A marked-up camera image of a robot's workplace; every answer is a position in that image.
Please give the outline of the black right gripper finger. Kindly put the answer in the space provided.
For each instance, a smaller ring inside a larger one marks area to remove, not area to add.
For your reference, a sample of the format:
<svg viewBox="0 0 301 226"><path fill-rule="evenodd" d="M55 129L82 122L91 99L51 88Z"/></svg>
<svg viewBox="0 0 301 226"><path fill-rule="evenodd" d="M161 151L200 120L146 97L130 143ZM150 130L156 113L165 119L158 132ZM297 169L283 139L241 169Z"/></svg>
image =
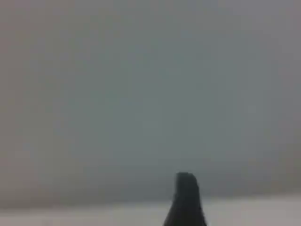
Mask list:
<svg viewBox="0 0 301 226"><path fill-rule="evenodd" d="M198 181L192 173L179 172L175 179L172 205L165 226L206 226Z"/></svg>

